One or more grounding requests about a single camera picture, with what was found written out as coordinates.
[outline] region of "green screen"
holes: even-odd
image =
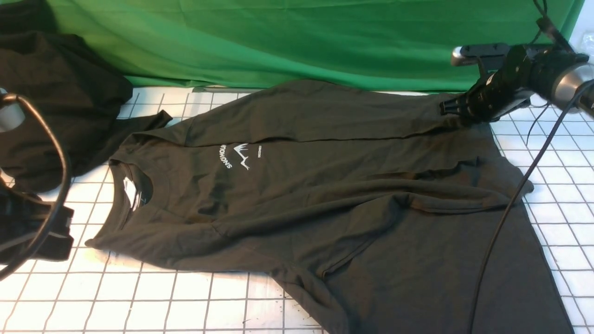
[[[548,0],[569,36],[584,0]],[[455,46],[527,43],[531,0],[48,0],[138,86],[266,88],[313,78],[370,90],[466,90]]]

